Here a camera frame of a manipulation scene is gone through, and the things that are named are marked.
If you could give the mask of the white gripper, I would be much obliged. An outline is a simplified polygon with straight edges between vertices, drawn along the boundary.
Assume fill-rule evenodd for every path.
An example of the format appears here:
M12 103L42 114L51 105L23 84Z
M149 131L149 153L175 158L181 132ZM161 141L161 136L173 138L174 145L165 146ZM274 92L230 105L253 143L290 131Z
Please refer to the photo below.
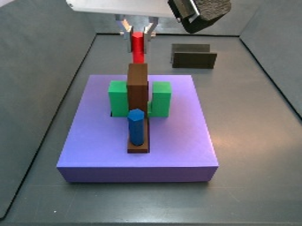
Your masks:
M143 31L145 53L151 39L157 36L158 17L174 18L167 0L66 0L66 3L74 11L121 14L117 15L117 24L127 43L129 53L133 52L134 27L125 15L151 16Z

